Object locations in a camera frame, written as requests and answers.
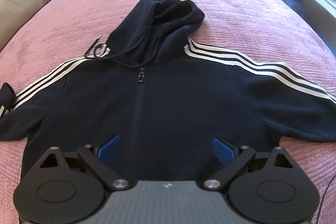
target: blue gripper pad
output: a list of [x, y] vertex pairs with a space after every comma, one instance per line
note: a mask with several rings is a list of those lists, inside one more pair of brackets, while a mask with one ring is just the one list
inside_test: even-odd
[[119, 150], [119, 136], [116, 135], [112, 140], [108, 141], [97, 151], [97, 158], [103, 163], [109, 164], [118, 154]]
[[214, 138], [212, 150], [220, 162], [226, 166], [238, 156], [239, 150], [233, 145]]

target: cable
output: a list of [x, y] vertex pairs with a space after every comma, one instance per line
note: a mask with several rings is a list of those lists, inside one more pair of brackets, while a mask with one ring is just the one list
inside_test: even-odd
[[321, 204], [320, 204], [320, 209], [319, 209], [319, 212], [317, 214], [317, 218], [316, 218], [316, 224], [319, 223], [319, 218], [320, 218], [320, 213], [321, 213], [321, 210], [322, 210], [322, 204], [323, 204], [323, 200], [324, 198], [326, 197], [326, 194], [327, 194], [327, 191], [328, 191], [328, 188], [329, 186], [331, 185], [332, 181], [336, 178], [336, 175], [333, 176], [333, 178], [331, 179], [331, 181], [329, 182], [328, 186], [326, 187], [325, 191], [324, 191], [324, 194], [322, 196], [322, 200], [321, 200]]

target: quilted bedspread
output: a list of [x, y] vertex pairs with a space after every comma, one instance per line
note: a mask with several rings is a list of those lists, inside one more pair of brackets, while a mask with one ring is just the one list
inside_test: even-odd
[[[0, 53], [0, 84], [18, 93], [61, 62], [83, 56], [102, 34], [105, 41], [139, 0], [52, 0]], [[192, 0], [204, 11], [192, 38], [238, 50], [258, 62], [288, 63], [336, 95], [336, 59], [316, 33], [281, 0]], [[12, 203], [20, 180], [26, 140], [0, 142], [0, 223], [16, 224]], [[287, 149], [323, 194], [336, 174], [336, 144], [283, 138]], [[336, 181], [330, 186], [319, 223], [336, 223]]]

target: hood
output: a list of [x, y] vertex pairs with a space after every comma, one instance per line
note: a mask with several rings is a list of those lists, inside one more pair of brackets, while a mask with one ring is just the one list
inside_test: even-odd
[[191, 0], [140, 0], [110, 34], [106, 41], [110, 52], [100, 59], [142, 67], [171, 58], [183, 52], [188, 35], [203, 18]]

